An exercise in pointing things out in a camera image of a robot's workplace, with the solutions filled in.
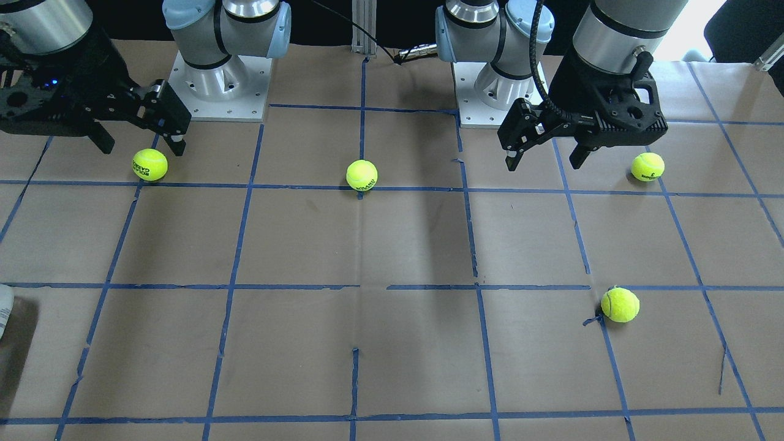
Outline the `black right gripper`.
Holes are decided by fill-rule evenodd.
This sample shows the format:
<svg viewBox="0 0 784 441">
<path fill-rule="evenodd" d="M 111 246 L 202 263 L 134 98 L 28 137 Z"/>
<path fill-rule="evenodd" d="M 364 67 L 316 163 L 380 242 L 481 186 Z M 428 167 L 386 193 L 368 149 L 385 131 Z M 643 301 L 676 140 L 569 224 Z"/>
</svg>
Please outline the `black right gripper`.
<svg viewBox="0 0 784 441">
<path fill-rule="evenodd" d="M 115 139 L 103 121 L 125 121 L 159 134 L 174 156 L 185 153 L 192 115 L 164 79 L 142 87 L 102 28 L 58 52 L 25 54 L 2 31 L 2 131 L 14 135 L 86 137 L 105 154 Z"/>
</svg>

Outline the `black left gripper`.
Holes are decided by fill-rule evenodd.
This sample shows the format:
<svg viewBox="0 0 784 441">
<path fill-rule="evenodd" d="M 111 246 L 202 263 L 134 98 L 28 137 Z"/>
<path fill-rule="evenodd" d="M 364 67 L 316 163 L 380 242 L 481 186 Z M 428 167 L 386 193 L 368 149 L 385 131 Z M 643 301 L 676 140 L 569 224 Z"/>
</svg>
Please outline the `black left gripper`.
<svg viewBox="0 0 784 441">
<path fill-rule="evenodd" d="M 546 133 L 576 140 L 569 157 L 575 170 L 602 147 L 645 146 L 663 137 L 668 123 L 650 73 L 654 58 L 644 48 L 632 58 L 629 73 L 608 73 L 569 48 L 544 104 L 517 98 L 499 126 L 507 170 L 515 172 L 526 151 L 548 142 Z"/>
</svg>

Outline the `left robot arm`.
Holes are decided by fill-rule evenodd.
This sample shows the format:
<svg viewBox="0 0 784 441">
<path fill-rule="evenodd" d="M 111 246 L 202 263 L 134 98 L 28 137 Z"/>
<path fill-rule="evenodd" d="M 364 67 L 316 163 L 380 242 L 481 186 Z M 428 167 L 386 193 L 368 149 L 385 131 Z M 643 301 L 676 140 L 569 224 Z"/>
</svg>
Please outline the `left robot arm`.
<svg viewBox="0 0 784 441">
<path fill-rule="evenodd" d="M 549 83 L 538 64 L 559 18 L 543 1 L 445 1 L 435 12 L 439 58 L 484 62 L 496 77 L 531 81 L 540 104 L 516 97 L 504 105 L 497 136 L 506 166 L 517 170 L 529 149 L 569 137 L 572 168 L 600 148 L 645 146 L 668 131 L 653 53 L 684 1 L 589 1 Z"/>
</svg>

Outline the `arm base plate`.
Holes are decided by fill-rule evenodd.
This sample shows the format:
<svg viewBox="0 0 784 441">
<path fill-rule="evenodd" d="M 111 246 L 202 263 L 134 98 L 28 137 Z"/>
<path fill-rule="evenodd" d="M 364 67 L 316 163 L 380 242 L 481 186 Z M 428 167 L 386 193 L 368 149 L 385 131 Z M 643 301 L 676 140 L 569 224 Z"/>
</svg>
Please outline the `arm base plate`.
<svg viewBox="0 0 784 441">
<path fill-rule="evenodd" d="M 460 126 L 464 128 L 498 128 L 518 98 L 533 105 L 541 103 L 532 77 L 504 77 L 490 62 L 454 62 L 453 77 Z"/>
<path fill-rule="evenodd" d="M 168 83 L 194 122 L 262 123 L 272 70 L 272 59 L 253 56 L 232 56 L 222 66 L 200 70 L 177 53 Z"/>
</svg>

